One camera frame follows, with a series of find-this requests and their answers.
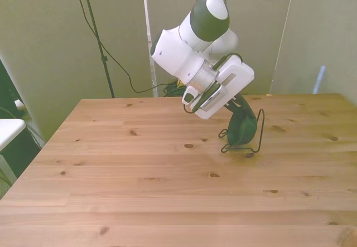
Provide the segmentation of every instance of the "wooden table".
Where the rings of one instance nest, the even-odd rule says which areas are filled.
[[[179,98],[82,100],[0,201],[0,246],[357,246],[356,108],[247,100],[266,111],[253,158],[220,153],[225,109],[201,120]]]

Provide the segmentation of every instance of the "wall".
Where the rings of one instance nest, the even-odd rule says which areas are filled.
[[[357,104],[356,12],[357,0],[292,0],[272,92],[311,93],[325,65],[320,92]]]
[[[238,52],[255,71],[255,80],[243,91],[250,94],[269,92],[290,0],[228,0],[231,29],[237,33]],[[162,29],[178,26],[195,0],[148,0],[153,39]],[[168,76],[157,64],[157,82]]]
[[[91,3],[103,44],[128,68],[137,89],[150,88],[143,0]],[[110,97],[78,0],[0,0],[0,12],[0,59],[45,140],[80,99]],[[111,60],[108,66],[118,98],[152,96],[135,94],[119,67]]]

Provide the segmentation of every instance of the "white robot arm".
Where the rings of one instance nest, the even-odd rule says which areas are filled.
[[[238,38],[229,29],[226,0],[197,0],[182,24],[163,30],[151,48],[156,63],[187,89],[182,102],[208,119],[254,79],[254,71],[236,54],[227,54]]]

